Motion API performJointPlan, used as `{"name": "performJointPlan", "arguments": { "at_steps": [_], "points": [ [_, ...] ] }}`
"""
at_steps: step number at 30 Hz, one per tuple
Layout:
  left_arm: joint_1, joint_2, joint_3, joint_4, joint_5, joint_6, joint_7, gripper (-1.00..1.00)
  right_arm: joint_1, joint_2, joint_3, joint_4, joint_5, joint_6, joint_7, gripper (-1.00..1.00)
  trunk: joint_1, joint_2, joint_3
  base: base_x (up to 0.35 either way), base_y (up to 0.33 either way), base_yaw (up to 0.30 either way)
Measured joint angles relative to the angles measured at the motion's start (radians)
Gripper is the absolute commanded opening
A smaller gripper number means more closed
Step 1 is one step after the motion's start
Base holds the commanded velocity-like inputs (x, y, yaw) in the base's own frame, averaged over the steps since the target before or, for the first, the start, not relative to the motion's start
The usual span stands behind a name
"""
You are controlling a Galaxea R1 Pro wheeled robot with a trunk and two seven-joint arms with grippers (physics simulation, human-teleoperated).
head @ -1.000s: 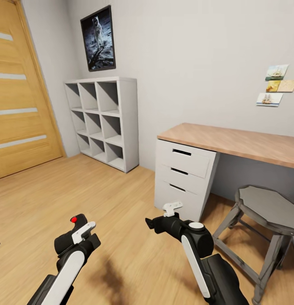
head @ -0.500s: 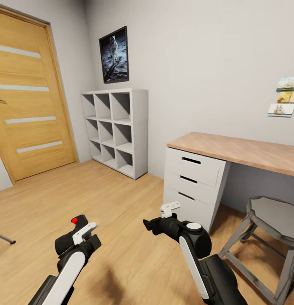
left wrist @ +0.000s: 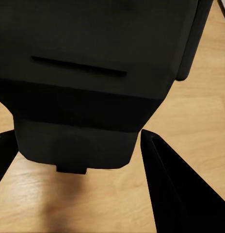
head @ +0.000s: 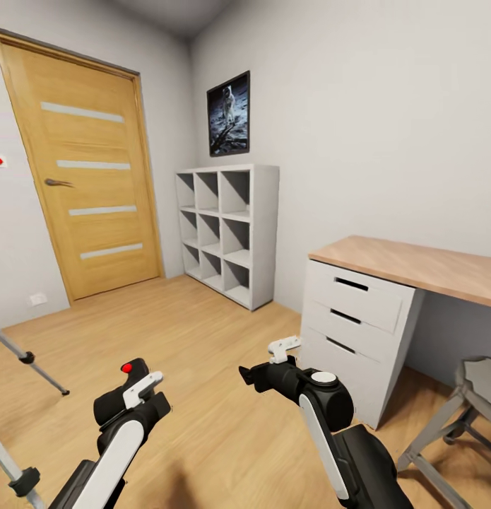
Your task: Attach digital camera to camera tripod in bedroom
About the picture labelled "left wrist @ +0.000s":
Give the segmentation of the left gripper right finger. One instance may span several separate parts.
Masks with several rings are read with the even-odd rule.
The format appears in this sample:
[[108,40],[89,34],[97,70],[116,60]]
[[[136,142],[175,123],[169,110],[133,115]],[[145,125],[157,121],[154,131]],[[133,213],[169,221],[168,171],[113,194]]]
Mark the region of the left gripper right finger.
[[225,233],[225,201],[158,134],[143,128],[141,151],[157,233]]

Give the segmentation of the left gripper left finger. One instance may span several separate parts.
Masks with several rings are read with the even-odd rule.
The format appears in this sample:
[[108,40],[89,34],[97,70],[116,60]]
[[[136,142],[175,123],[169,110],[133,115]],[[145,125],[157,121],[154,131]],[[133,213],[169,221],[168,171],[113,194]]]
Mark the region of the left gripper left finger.
[[18,152],[15,127],[13,130],[0,133],[0,181]]

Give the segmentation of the digital camera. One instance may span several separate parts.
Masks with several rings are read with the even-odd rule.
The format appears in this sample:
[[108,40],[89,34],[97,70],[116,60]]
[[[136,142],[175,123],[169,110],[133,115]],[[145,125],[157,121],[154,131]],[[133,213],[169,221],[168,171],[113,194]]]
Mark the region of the digital camera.
[[0,102],[20,153],[57,172],[129,164],[186,80],[213,0],[0,0]]

